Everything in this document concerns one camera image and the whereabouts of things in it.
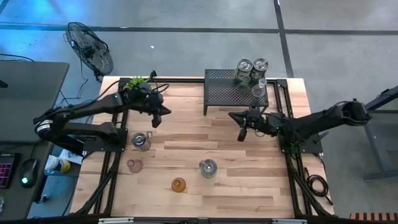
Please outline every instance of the concrete floor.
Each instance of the concrete floor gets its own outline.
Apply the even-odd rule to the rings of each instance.
[[[278,29],[272,0],[10,0],[0,25],[65,25],[80,21],[104,27],[199,27]],[[279,0],[286,29],[397,30],[395,0]],[[287,77],[279,34],[209,32],[97,32],[114,61],[111,75],[202,76],[206,68],[233,68],[246,57],[270,61],[268,77]],[[0,52],[34,60],[70,63],[62,91],[74,97],[83,79],[80,61],[61,31],[0,30]],[[312,111],[337,101],[368,102],[398,84],[396,35],[287,35],[294,77],[304,78]],[[90,78],[78,103],[98,95]],[[376,172],[363,128],[332,129],[322,141],[335,212],[398,211],[398,178],[365,184]],[[57,216],[66,207],[75,179],[51,177],[50,201],[34,205],[30,217]]]

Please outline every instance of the black mouse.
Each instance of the black mouse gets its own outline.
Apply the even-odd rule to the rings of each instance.
[[[27,159],[22,163],[19,169],[19,182],[22,187],[31,188],[35,185],[38,167],[39,161],[37,159]]]

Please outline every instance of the metal mesh platform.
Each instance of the metal mesh platform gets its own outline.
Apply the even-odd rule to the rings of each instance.
[[[205,70],[205,110],[206,106],[249,106],[253,99],[251,91],[246,94],[238,92],[233,69]],[[259,104],[268,106],[267,92],[259,99]]]

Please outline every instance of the fan grille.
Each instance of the fan grille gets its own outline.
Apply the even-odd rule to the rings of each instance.
[[[70,22],[67,39],[81,61],[95,73],[109,75],[113,70],[113,61],[104,42],[87,26],[80,22]]]

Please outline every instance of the wooden table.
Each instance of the wooden table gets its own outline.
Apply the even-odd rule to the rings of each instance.
[[[119,79],[105,77],[101,93]],[[294,116],[309,114],[303,79],[289,78],[287,81]],[[116,90],[117,85],[108,92]],[[274,90],[269,87],[267,91],[267,112],[276,112]],[[203,116],[202,83],[172,83],[163,95],[164,105],[172,113],[162,117],[163,122],[157,129],[151,126],[151,116],[129,112],[129,140],[119,166],[112,217],[294,216],[285,157],[280,153],[277,138],[259,138],[250,130],[244,142],[236,140],[239,127],[228,112],[247,108],[212,106],[208,108],[207,116]],[[110,114],[94,117],[95,124],[107,121],[111,121]],[[147,152],[139,152],[130,139],[133,134],[146,131],[153,132],[152,147]],[[103,152],[95,152],[84,160],[71,212],[81,208],[98,186],[103,157]],[[126,165],[129,159],[141,159],[143,170],[132,174]],[[216,161],[218,171],[212,179],[201,176],[199,162],[202,159]],[[303,163],[311,174],[325,177],[323,166],[315,156],[304,154]],[[171,189],[176,177],[187,182],[182,193]],[[304,212],[301,190],[297,192]],[[101,209],[106,205],[106,198],[107,193]],[[325,198],[317,199],[333,213]]]

